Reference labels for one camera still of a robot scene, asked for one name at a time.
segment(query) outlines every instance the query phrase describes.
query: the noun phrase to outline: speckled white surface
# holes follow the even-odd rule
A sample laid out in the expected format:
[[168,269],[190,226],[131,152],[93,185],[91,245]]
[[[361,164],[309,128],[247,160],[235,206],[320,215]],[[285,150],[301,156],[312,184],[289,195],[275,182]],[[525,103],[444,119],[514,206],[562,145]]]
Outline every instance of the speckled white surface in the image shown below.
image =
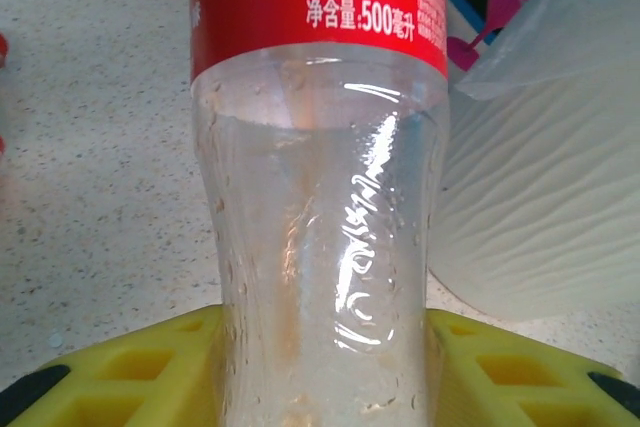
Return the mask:
[[[187,0],[2,0],[0,388],[220,299],[192,153]],[[430,305],[496,323],[437,283]],[[640,305],[499,325],[640,383]]]

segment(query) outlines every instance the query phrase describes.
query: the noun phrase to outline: coca-cola bottle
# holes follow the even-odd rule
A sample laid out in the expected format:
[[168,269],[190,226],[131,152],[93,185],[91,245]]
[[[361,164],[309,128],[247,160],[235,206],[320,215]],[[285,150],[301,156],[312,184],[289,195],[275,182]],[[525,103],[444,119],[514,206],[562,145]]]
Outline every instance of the coca-cola bottle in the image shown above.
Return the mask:
[[445,0],[191,0],[221,425],[428,425]]

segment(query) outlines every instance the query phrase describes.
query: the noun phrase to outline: countertop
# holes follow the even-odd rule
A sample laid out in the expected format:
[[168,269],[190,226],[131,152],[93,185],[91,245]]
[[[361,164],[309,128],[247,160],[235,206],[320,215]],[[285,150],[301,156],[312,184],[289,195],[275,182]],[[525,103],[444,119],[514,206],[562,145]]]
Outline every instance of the countertop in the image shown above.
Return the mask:
[[[0,0],[0,389],[69,351],[219,302],[195,163],[187,0]],[[640,304],[487,318],[640,383]]]

